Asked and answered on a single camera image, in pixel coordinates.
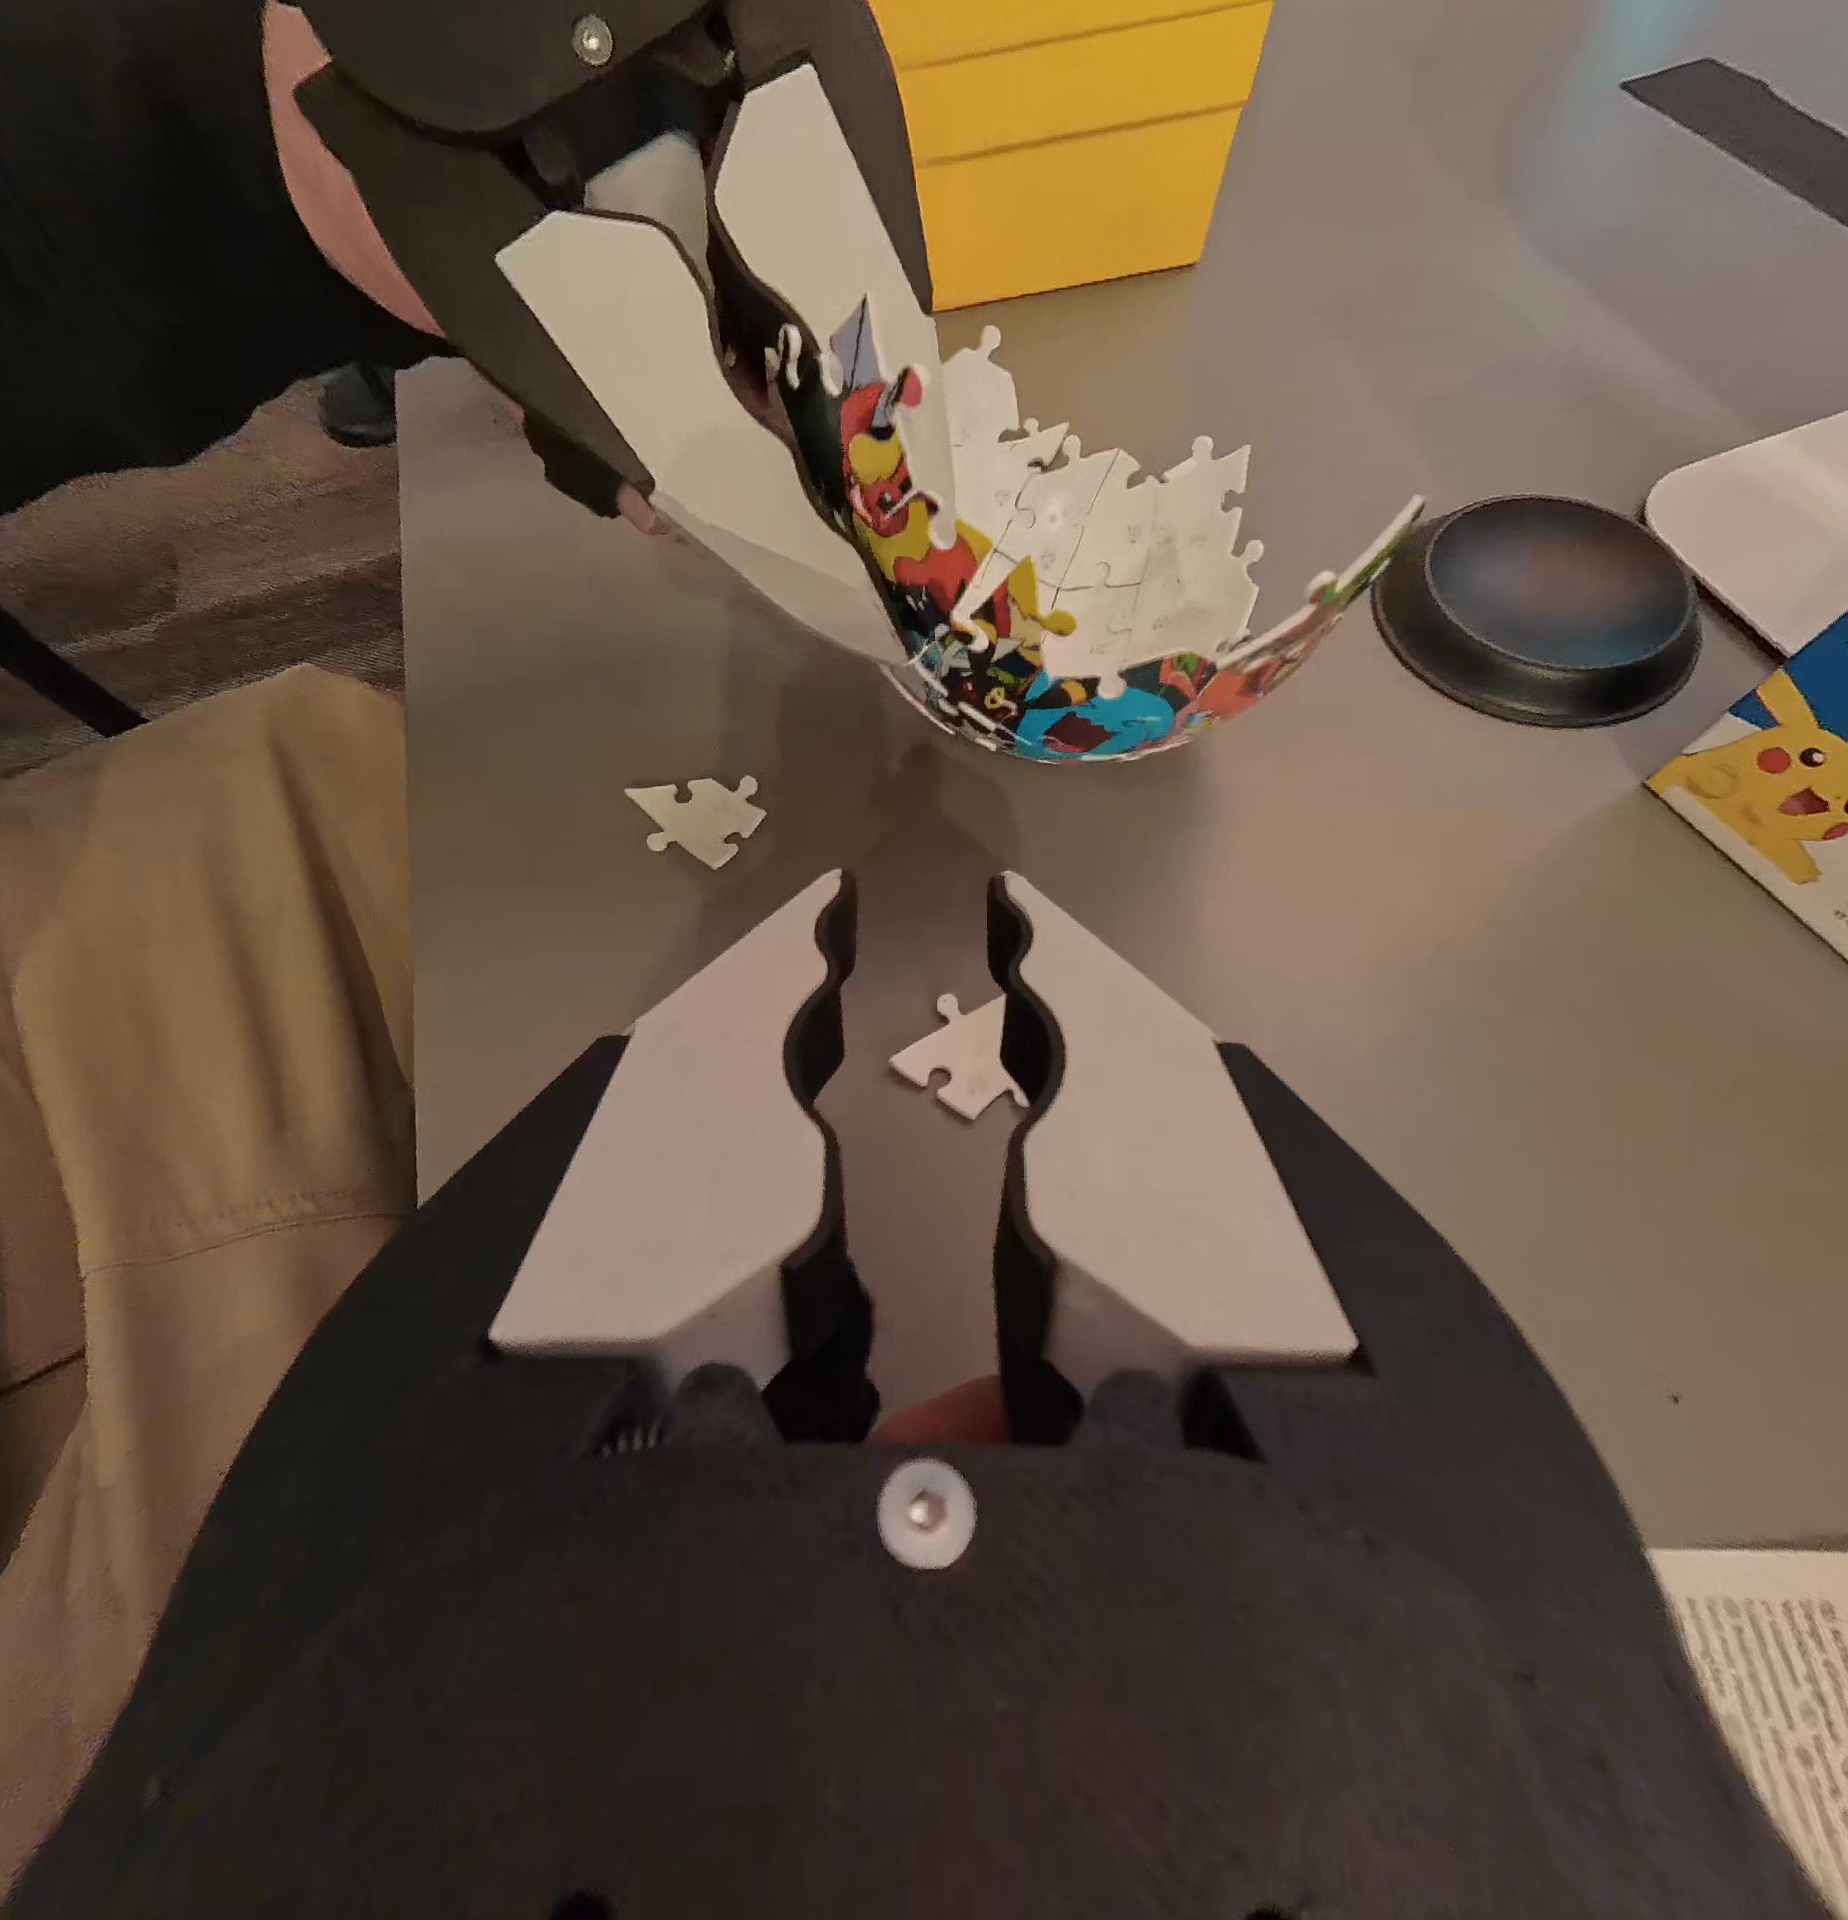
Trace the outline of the printed puzzle box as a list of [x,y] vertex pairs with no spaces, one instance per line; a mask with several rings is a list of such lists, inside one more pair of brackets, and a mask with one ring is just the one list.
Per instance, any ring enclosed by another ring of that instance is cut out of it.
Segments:
[[1848,609],[1645,789],[1848,962]]

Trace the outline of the black round ball stand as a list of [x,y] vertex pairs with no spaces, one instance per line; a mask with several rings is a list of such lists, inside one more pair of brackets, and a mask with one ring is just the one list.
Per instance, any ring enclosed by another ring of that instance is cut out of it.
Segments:
[[1546,731],[1668,704],[1702,651],[1693,579],[1637,518],[1544,495],[1475,500],[1416,529],[1374,580],[1391,656],[1441,698]]

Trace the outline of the puzzle pieces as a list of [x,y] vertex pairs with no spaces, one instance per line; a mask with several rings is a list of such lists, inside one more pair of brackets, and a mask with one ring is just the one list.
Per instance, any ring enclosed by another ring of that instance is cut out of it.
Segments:
[[[741,777],[736,785],[695,779],[661,785],[625,786],[624,801],[650,824],[650,852],[687,852],[701,869],[720,871],[767,818],[757,805],[757,780]],[[935,996],[935,1028],[912,1040],[888,1059],[888,1070],[914,1090],[932,1093],[935,1102],[961,1123],[972,1124],[996,1102],[1018,1111],[1027,1096],[1004,1061],[1008,1000],[1000,992],[983,1005],[964,1007],[956,995]]]

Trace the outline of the person's beige clothing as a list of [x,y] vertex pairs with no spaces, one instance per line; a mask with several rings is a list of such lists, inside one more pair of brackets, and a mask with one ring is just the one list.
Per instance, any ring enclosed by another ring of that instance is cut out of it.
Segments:
[[405,719],[314,666],[0,779],[0,1904],[415,1208]]

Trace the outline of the partly built puzzle ball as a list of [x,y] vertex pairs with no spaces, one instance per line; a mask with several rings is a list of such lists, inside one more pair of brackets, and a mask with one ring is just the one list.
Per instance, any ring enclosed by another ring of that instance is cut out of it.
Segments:
[[1172,752],[1263,702],[1420,529],[1420,497],[1304,600],[1251,625],[1247,446],[1195,439],[1161,476],[1020,412],[1002,335],[939,367],[885,364],[870,302],[763,367],[820,515],[888,618],[888,683],[938,731],[1038,764]]

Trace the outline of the folded instruction leaflet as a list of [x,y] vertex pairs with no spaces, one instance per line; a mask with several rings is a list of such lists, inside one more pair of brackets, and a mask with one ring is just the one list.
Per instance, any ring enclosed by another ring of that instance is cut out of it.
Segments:
[[1848,1549],[1651,1549],[1711,1718],[1848,1918]]

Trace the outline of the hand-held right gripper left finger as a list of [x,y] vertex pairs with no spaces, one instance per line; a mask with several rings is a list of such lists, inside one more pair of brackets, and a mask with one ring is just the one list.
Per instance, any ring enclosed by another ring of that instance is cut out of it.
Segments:
[[625,1362],[670,1393],[722,1367],[792,1443],[863,1441],[873,1311],[815,1111],[856,959],[858,888],[834,871],[632,1022],[494,1350]]

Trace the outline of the dark shoe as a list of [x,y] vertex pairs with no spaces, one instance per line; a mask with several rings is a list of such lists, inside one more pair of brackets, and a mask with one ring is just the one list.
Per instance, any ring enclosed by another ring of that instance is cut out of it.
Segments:
[[389,448],[397,439],[393,369],[350,363],[317,386],[315,416],[324,436],[347,450]]

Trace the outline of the person's left hand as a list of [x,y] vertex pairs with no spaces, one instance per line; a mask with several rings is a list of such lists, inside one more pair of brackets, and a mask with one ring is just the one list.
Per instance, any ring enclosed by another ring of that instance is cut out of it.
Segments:
[[362,298],[400,324],[439,340],[441,335],[383,245],[351,173],[311,128],[298,90],[331,62],[305,14],[266,2],[261,13],[266,111],[290,204],[311,247]]

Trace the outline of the white document stand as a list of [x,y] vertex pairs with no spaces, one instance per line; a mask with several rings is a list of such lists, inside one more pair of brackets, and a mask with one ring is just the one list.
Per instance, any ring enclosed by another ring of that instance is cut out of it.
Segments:
[[1848,612],[1848,409],[1661,476],[1641,521],[1775,660]]

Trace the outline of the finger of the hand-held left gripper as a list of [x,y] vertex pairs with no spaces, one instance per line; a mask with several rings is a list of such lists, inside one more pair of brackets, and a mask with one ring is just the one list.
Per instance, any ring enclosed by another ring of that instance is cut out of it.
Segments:
[[712,207],[793,328],[780,382],[796,430],[834,446],[824,489],[877,553],[948,557],[957,480],[938,327],[811,62],[743,95]]
[[659,518],[832,646],[904,660],[861,553],[725,381],[706,285],[668,229],[553,211],[495,264],[647,471]]

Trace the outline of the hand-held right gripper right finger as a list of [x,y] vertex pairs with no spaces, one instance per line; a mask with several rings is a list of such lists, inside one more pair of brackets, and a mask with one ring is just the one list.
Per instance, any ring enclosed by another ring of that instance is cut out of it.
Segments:
[[1027,1109],[992,1255],[1009,1436],[1059,1444],[1136,1375],[1338,1371],[1358,1339],[1222,1046],[1022,874],[986,890],[1002,1067]]

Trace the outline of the yellow plastic bin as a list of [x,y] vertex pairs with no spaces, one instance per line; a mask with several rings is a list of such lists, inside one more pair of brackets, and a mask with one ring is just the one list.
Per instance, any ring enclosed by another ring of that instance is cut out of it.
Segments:
[[873,2],[939,316],[1191,269],[1271,2]]

